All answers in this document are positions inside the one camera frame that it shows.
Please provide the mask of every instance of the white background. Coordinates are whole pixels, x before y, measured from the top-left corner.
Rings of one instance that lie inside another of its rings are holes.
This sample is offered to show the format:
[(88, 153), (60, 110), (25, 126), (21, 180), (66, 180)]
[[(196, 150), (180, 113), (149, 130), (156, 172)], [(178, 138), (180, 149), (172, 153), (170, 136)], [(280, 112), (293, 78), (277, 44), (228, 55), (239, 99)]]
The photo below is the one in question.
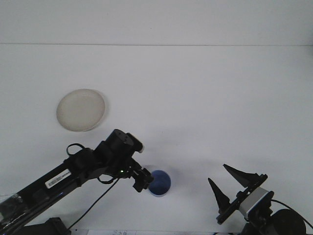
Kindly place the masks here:
[[(68, 144), (95, 148), (120, 128), (145, 144), (134, 158), (167, 171), (172, 188), (155, 198), (120, 181), (76, 228), (238, 232), (238, 212), (216, 223), (207, 182), (235, 198), (242, 187), (224, 163), (266, 173), (264, 188), (312, 221), (313, 47), (300, 46), (312, 45), (312, 10), (312, 1), (2, 1), (0, 194), (62, 163)], [(79, 88), (104, 94), (106, 117), (73, 133), (55, 112)], [(70, 225), (105, 189), (87, 182), (33, 223)]]

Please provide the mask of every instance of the white table surface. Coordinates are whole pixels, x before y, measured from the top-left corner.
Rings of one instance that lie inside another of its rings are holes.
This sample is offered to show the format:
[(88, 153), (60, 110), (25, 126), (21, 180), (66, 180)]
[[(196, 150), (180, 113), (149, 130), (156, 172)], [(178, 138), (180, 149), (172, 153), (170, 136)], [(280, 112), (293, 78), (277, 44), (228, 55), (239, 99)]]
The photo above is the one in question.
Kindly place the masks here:
[[(239, 212), (217, 224), (207, 181), (235, 198), (243, 188), (224, 163), (266, 173), (263, 187), (312, 221), (313, 47), (0, 45), (0, 55), (0, 194), (62, 163), (70, 143), (95, 148), (119, 128), (145, 144), (134, 158), (167, 171), (172, 188), (156, 198), (121, 180), (75, 228), (238, 232)], [(79, 88), (101, 91), (107, 109), (96, 129), (74, 133), (56, 107)], [(89, 181), (33, 223), (69, 225), (106, 188)]]

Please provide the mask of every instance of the black robotic arm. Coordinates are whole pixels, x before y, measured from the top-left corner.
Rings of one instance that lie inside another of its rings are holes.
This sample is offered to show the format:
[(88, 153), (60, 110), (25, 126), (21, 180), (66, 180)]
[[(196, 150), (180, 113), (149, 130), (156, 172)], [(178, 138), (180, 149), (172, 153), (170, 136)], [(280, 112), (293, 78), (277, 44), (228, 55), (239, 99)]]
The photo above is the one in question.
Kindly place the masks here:
[(135, 179), (141, 192), (153, 180), (132, 155), (143, 145), (132, 134), (115, 129), (95, 150), (84, 148), (0, 204), (0, 235), (11, 235), (86, 181), (101, 175)]

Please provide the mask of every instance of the robotic arm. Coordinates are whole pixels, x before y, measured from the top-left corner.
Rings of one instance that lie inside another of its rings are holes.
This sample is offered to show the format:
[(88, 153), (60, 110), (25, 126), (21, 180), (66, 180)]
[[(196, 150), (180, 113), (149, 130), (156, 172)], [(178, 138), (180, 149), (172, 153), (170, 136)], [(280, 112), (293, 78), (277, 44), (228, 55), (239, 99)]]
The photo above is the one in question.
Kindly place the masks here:
[(86, 181), (109, 175), (135, 179), (137, 192), (153, 177), (132, 155), (143, 145), (132, 134), (115, 129), (95, 150), (83, 148), (52, 171), (0, 204), (0, 235), (11, 235)]
[(224, 167), (246, 189), (238, 192), (230, 203), (229, 198), (208, 178), (219, 206), (218, 224), (223, 224), (235, 210), (239, 210), (247, 221), (241, 235), (306, 235), (303, 218), (295, 211), (283, 209), (271, 216), (274, 192), (260, 187), (267, 175), (245, 173), (226, 164)]

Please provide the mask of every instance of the blue bowl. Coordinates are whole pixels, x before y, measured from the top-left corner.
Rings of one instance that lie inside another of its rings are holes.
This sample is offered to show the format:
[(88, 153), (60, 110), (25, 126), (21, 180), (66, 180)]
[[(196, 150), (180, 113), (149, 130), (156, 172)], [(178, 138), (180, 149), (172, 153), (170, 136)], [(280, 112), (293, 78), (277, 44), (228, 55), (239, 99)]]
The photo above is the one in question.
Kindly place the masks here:
[(171, 178), (163, 170), (155, 170), (151, 173), (153, 181), (149, 184), (148, 189), (152, 195), (161, 197), (167, 193), (171, 187)]

